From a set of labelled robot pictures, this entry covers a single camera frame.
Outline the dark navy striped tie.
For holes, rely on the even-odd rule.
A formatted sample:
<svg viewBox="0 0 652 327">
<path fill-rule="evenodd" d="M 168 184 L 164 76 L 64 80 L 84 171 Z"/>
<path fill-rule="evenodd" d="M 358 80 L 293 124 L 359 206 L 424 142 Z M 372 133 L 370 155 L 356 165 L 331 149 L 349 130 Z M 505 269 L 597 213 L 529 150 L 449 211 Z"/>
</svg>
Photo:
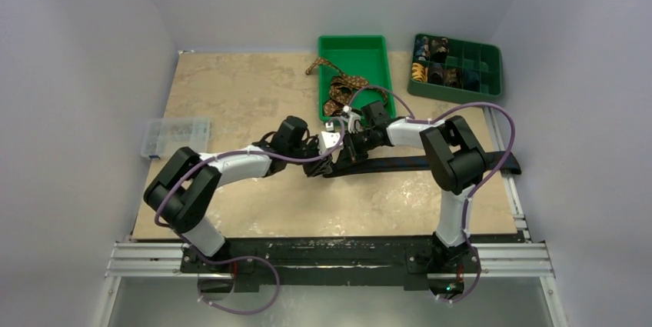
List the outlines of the dark navy striped tie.
<svg viewBox="0 0 652 327">
<path fill-rule="evenodd" d="M 504 151 L 487 152 L 488 170 L 493 169 L 502 158 Z M 384 172 L 416 172 L 429 170 L 425 155 L 412 155 L 405 157 L 370 158 L 363 162 L 354 163 L 345 168 L 337 168 L 332 162 L 321 161 L 304 165 L 304 173 L 307 177 L 323 176 L 335 178 L 344 175 L 358 175 L 366 173 Z M 513 175 L 521 175 L 522 169 L 513 153 L 510 153 L 502 165 L 501 170 Z"/>
</svg>

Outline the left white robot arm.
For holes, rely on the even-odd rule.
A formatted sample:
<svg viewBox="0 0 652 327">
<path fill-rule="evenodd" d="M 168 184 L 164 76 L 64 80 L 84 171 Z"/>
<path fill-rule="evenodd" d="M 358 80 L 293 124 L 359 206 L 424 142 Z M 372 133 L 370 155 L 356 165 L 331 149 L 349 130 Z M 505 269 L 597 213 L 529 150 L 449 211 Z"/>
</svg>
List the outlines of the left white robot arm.
<svg viewBox="0 0 652 327">
<path fill-rule="evenodd" d="M 317 169 L 341 146 L 340 132 L 309 136 L 304 120 L 288 116 L 274 132 L 230 152 L 200 154 L 179 148 L 151 181 L 144 202 L 155 212 L 155 224 L 176 232 L 199 253 L 209 272 L 220 272 L 229 262 L 227 239 L 206 212 L 217 189 L 246 179 L 282 171 L 287 164 Z"/>
</svg>

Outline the dark green compartment organizer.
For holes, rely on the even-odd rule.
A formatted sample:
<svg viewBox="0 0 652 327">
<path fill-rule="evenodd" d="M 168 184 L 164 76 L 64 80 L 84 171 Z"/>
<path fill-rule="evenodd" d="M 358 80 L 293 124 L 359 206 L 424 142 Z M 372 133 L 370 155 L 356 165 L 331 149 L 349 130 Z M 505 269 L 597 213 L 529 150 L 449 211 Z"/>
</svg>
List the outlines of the dark green compartment organizer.
<svg viewBox="0 0 652 327">
<path fill-rule="evenodd" d="M 417 36 L 446 37 L 450 41 L 450 49 L 445 63 L 441 63 L 444 69 L 459 68 L 476 71 L 481 78 L 481 89 L 479 92 L 470 92 L 463 88 L 451 88 L 446 85 L 432 85 L 416 82 L 411 79 L 411 72 L 408 78 L 407 91 L 409 94 L 423 98 L 431 98 L 456 104 L 469 102 L 495 102 L 503 92 L 503 64 L 501 51 L 498 47 L 489 44 L 469 42 L 465 40 L 450 38 L 443 35 L 430 35 L 419 33 Z M 414 47 L 411 56 L 411 65 L 418 62 L 429 66 L 430 60 L 418 61 L 414 57 Z"/>
</svg>

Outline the bright green plastic tray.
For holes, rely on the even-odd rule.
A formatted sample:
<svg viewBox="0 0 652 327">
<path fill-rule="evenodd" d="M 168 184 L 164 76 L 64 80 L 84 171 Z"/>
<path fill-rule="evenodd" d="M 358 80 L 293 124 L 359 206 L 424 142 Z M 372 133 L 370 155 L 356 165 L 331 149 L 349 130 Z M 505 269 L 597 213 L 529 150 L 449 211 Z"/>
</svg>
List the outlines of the bright green plastic tray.
<svg viewBox="0 0 652 327">
<path fill-rule="evenodd" d="M 318 38 L 318 56 L 334 63 L 348 75 L 362 76 L 371 85 L 392 91 L 387 46 L 382 35 L 322 35 Z M 326 122 L 330 117 L 324 113 L 323 105 L 330 99 L 331 80 L 338 72 L 319 65 L 313 73 L 318 76 L 319 119 Z M 367 89 L 358 94 L 352 106 L 359 109 L 375 101 L 384 101 L 381 93 Z M 391 117 L 396 116 L 393 96 L 388 96 L 384 107 Z"/>
</svg>

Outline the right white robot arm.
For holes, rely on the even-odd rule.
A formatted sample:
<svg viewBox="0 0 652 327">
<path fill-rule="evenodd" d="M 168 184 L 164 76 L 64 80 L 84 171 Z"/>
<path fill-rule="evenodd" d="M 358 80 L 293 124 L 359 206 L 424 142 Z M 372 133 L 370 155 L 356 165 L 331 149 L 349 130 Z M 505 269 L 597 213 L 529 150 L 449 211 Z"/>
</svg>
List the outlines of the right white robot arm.
<svg viewBox="0 0 652 327">
<path fill-rule="evenodd" d="M 439 122 L 391 118 L 379 102 L 362 108 L 367 126 L 344 134 L 335 163 L 349 174 L 404 171 L 404 159 L 370 159 L 381 147 L 420 148 L 421 157 L 441 190 L 440 218 L 432 238 L 430 264 L 449 271 L 470 248 L 468 226 L 474 190 L 489 169 L 487 154 L 465 119 L 453 116 Z"/>
</svg>

